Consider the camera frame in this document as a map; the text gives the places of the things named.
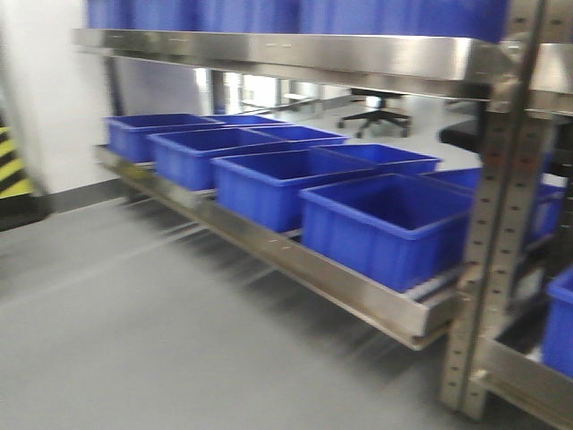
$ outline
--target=shelf frame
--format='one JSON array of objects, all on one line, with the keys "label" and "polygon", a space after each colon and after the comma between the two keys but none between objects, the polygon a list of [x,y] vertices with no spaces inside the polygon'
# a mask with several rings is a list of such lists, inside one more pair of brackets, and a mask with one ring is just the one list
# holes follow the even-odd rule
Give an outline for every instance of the shelf frame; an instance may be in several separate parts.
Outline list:
[{"label": "shelf frame", "polygon": [[101,146],[99,162],[132,188],[199,222],[249,254],[269,263],[308,289],[327,298],[371,326],[413,350],[421,350],[444,335],[454,313],[456,272],[438,279],[437,288],[399,294],[372,279],[219,206],[212,193],[196,193],[157,176]]},{"label": "shelf frame", "polygon": [[472,382],[560,430],[573,428],[573,379],[498,340],[482,338]]},{"label": "shelf frame", "polygon": [[488,99],[516,65],[477,39],[78,29],[85,51],[293,81]]}]

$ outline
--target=metal shelf upright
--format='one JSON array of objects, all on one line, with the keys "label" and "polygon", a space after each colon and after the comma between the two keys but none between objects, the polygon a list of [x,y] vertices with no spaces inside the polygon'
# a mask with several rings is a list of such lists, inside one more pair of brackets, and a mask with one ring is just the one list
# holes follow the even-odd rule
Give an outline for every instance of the metal shelf upright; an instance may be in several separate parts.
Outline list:
[{"label": "metal shelf upright", "polygon": [[546,300],[543,285],[529,300],[517,298],[523,277],[519,261],[552,151],[554,116],[573,115],[573,2],[530,2],[530,7],[530,19],[515,17],[516,22],[529,22],[524,37],[508,43],[519,59],[518,74],[507,76],[492,91],[483,177],[466,245],[466,270],[458,283],[441,398],[452,409],[479,418],[491,391],[547,423],[571,429],[573,381],[528,356],[531,349],[519,351],[511,342],[502,343],[507,333],[517,332],[510,327]]}]

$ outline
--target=plastic bin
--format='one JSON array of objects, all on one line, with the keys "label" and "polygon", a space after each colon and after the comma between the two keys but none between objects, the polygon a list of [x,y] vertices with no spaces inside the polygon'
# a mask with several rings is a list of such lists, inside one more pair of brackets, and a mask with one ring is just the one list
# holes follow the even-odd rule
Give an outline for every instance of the plastic bin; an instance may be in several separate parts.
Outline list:
[{"label": "plastic bin", "polygon": [[379,143],[332,145],[317,147],[315,151],[335,151],[349,157],[366,159],[378,166],[379,173],[399,173],[402,175],[418,175],[433,172],[441,161],[429,155],[400,150]]},{"label": "plastic bin", "polygon": [[[425,177],[442,182],[443,185],[461,192],[474,194],[480,180],[480,168],[444,170],[425,174]],[[553,233],[557,226],[564,189],[559,186],[541,184],[537,192],[535,211],[526,243],[532,243]]]},{"label": "plastic bin", "polygon": [[207,118],[224,123],[229,127],[258,127],[261,125],[288,125],[278,119],[267,118],[260,115],[209,115]]},{"label": "plastic bin", "polygon": [[197,30],[196,0],[132,0],[133,27],[139,30]]},{"label": "plastic bin", "polygon": [[299,0],[201,0],[202,31],[297,33]]},{"label": "plastic bin", "polygon": [[470,196],[384,175],[301,192],[303,244],[404,292],[462,262]]},{"label": "plastic bin", "polygon": [[301,227],[301,189],[373,175],[370,163],[310,150],[215,159],[213,163],[217,166],[217,201],[278,232]]},{"label": "plastic bin", "polygon": [[381,0],[302,0],[301,33],[381,34]]},{"label": "plastic bin", "polygon": [[508,0],[302,0],[301,32],[464,37],[499,42]]},{"label": "plastic bin", "polygon": [[551,311],[543,339],[543,362],[573,378],[573,266],[549,286]]},{"label": "plastic bin", "polygon": [[241,128],[153,134],[158,174],[190,190],[215,188],[211,160],[229,155],[276,151],[263,143],[276,142],[267,134]]},{"label": "plastic bin", "polygon": [[290,142],[313,141],[315,145],[337,145],[348,140],[348,136],[325,132],[317,128],[302,125],[283,125],[273,127],[253,127],[256,132],[271,134]]},{"label": "plastic bin", "polygon": [[152,141],[147,136],[220,127],[209,118],[191,114],[112,116],[107,118],[109,148],[134,163],[153,161]]},{"label": "plastic bin", "polygon": [[88,0],[88,28],[130,29],[132,0]]}]

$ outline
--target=floor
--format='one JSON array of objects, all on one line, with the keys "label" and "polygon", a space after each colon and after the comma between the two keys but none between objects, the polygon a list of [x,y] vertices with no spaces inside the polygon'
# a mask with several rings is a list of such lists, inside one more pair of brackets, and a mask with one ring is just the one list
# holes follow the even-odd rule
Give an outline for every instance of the floor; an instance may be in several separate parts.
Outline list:
[{"label": "floor", "polygon": [[[440,155],[426,109],[387,142]],[[549,429],[449,412],[444,340],[410,351],[153,201],[1,233],[0,286],[2,429]]]}]

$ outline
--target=white surface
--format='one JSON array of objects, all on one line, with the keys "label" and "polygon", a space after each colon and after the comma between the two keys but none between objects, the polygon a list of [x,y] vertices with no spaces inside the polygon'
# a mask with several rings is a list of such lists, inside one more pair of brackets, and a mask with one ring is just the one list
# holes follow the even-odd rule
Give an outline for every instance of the white surface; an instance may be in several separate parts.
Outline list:
[{"label": "white surface", "polygon": [[4,66],[30,168],[42,172],[51,193],[110,178],[91,150],[103,141],[101,117],[109,114],[101,59],[79,55],[71,41],[83,2],[0,1]]}]

